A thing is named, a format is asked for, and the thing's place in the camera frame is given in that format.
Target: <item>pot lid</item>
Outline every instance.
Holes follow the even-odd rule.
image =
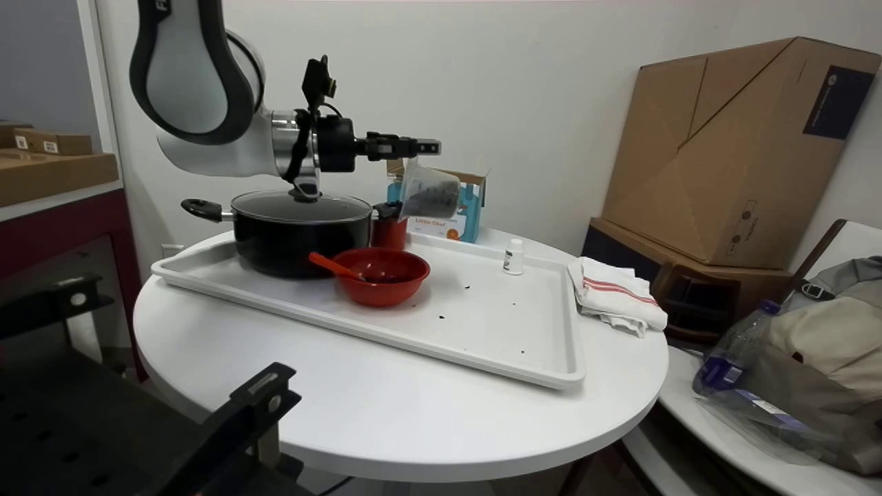
[[[373,211],[360,198],[320,196],[316,202],[300,202],[290,191],[246,192],[232,202],[232,209],[243,218],[287,225],[356,224]]]

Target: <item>white tray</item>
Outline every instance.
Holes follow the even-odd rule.
[[[565,264],[523,260],[523,273],[502,269],[502,247],[479,247],[411,234],[408,250],[430,262],[418,291],[393,308],[349,302],[334,284],[287,280],[237,262],[228,243],[185,250],[152,269],[171,287],[282,313],[408,352],[572,392],[582,385],[579,320]]]

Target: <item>label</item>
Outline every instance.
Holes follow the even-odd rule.
[[[816,105],[811,110],[811,119],[805,125],[805,136],[822,136],[834,140],[849,138],[852,125],[856,121],[856,112],[871,85],[874,75],[867,72],[829,67],[818,89]]]
[[[725,388],[734,388],[738,382],[738,378],[745,374],[745,367],[721,359],[721,355],[712,355],[706,359],[706,364],[699,367],[698,371],[698,381],[706,385],[706,388],[717,388],[717,392],[725,392]]]
[[[452,218],[408,218],[408,229],[430,238],[462,239],[465,216]]]

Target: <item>brown cardboard box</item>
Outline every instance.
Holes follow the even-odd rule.
[[[787,269],[753,269],[753,267],[707,267],[699,264],[677,250],[670,250],[659,243],[651,243],[623,225],[614,225],[612,220],[593,218],[590,229],[612,238],[623,247],[639,253],[648,264],[655,264],[655,276],[651,280],[655,301],[666,301],[666,296],[676,287],[676,279],[683,279],[683,273],[694,273],[703,279],[712,279],[717,284],[731,284],[736,291],[734,302],[734,320],[749,313],[757,308],[760,301],[771,297],[779,301],[791,287]]]
[[[23,121],[0,121],[0,149],[17,149],[17,130],[29,126]]]
[[[703,264],[785,267],[877,70],[812,39],[643,67],[603,218]]]
[[[36,151],[36,155],[91,155],[91,138],[18,126],[17,149]]]
[[[112,155],[28,155],[0,151],[0,207],[116,183]]]

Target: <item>white cloth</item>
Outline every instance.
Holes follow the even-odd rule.
[[[632,267],[612,267],[582,256],[572,260],[567,269],[579,313],[599,316],[632,333],[666,329],[666,313],[654,301],[651,284],[636,279]]]

